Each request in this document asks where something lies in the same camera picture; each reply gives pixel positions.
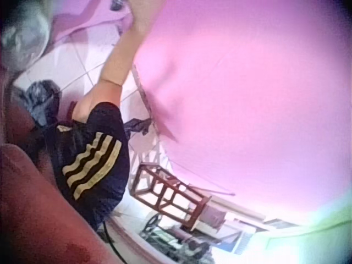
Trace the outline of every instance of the yellow stripe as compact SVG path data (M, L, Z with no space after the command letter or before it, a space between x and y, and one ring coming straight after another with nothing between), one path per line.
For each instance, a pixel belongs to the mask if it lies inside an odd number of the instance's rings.
M72 128L69 128L68 126L64 126L64 125L58 125L56 128L57 128L60 132L66 132L66 131L72 130Z
M121 142L116 140L114 149L112 150L109 159L106 161L104 166L86 183L77 186L73 197L77 200L85 190L91 189L95 184L97 184L102 178L108 174L115 164L117 157L119 156L121 149Z
M95 134L95 139L93 141L93 144L90 145L90 144L87 144L86 146L86 151L84 153L81 153L81 154L78 154L77 157L76 157L76 160L74 163L72 163L71 165L67 165L65 167L63 167L62 169L62 173L64 175L66 175L66 173L68 172L72 172L74 171L75 169L78 168L79 166L79 163L80 161L83 159L83 158L86 158L90 155L90 152L92 149L95 149L97 146L98 146L98 143L99 143L99 140L100 140L100 137L102 136L102 133L101 132L97 132Z
M81 180L84 177L86 177L86 175L88 174L88 172L90 171L90 169L99 163L101 157L106 153L108 146L110 145L112 140L112 136L106 136L106 138L104 139L103 145L101 146L100 150L95 152L94 154L94 158L91 159L90 161L88 161L83 169L77 173L77 174L73 174L70 178L68 178L67 180L67 184L69 187L72 186L72 184L77 181L77 180Z

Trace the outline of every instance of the pink fabric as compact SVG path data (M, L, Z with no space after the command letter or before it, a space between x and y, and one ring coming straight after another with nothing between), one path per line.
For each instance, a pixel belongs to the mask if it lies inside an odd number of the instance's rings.
M52 24L52 41L57 41L77 29L117 21L130 14L127 5L119 12L110 11L110 5L111 0L57 1Z
M176 176L278 217L347 189L350 31L328 2L167 2L136 66Z

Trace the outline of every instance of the wooden stool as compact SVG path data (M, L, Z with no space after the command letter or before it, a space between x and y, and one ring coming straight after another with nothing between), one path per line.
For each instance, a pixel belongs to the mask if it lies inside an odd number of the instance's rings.
M151 183L148 184L147 188L138 190L138 184L141 180L142 174L147 174L152 178ZM155 187L156 185L162 184L160 193L157 193ZM167 199L165 194L167 190L173 191L171 197ZM168 216L169 218L181 223L188 229L192 229L193 225L197 221L199 215L205 207L205 204L210 200L211 197L207 197L197 191L192 187L180 181L177 177L172 175L169 171L162 168L157 163L141 163L138 167L136 177L133 181L132 188L130 190L132 197L152 208L153 210ZM152 194L157 197L155 203L151 203L142 198L146 194ZM188 200L188 205L192 204L191 208L184 208L175 203L174 199L176 195L181 195L184 199ZM166 212L165 208L167 206L173 206L178 210L181 210L186 214L184 218L173 215L172 213Z

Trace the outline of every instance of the furniture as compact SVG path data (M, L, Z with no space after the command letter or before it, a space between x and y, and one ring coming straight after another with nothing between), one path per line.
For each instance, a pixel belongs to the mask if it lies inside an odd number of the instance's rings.
M151 181L147 187L143 186L140 189L141 180L146 177L151 178ZM141 163L139 165L130 194L138 201L181 223L188 229L193 228L211 198L183 183L157 163ZM146 195L153 195L157 199L155 201L147 200ZM183 216L174 213L176 211L182 212Z

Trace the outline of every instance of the black shorts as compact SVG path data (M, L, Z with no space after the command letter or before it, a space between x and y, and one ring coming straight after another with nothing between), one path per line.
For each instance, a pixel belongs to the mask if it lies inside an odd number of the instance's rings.
M129 152L120 110L100 103L86 124L60 122L45 131L56 183L94 230L120 203L128 183Z

